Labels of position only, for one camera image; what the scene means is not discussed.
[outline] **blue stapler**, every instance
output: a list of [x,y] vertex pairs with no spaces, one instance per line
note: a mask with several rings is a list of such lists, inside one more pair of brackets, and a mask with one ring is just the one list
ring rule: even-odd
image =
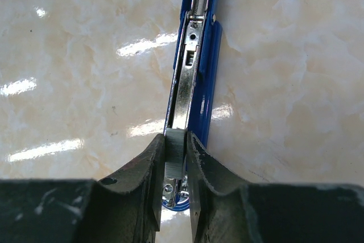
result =
[[163,206],[189,208],[185,138],[192,131],[206,147],[222,28],[217,0],[183,0],[164,135]]

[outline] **clamp jaw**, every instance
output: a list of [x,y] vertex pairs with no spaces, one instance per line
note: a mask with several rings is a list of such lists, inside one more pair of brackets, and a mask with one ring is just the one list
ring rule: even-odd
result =
[[[0,242],[154,243],[160,229],[166,138],[99,182],[0,180]],[[192,240],[362,242],[364,189],[252,184],[186,135]]]

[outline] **beige marble countertop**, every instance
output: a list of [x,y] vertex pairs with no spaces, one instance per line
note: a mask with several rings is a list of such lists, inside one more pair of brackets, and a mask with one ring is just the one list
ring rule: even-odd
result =
[[[181,0],[1,4],[0,177],[100,179],[162,131]],[[210,153],[252,182],[364,185],[364,0],[220,0],[217,19]],[[190,242],[188,212],[158,240]]]

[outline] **rectangular slot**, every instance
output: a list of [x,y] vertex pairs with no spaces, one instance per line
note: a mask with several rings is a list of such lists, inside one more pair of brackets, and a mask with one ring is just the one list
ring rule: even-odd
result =
[[192,66],[193,65],[193,58],[195,57],[194,51],[187,51],[187,58],[186,58],[186,65]]

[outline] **screw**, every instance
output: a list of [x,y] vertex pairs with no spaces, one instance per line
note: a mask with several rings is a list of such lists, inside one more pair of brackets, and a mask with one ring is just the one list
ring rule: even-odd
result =
[[166,193],[171,193],[173,191],[173,187],[170,184],[166,184],[164,186],[164,190]]

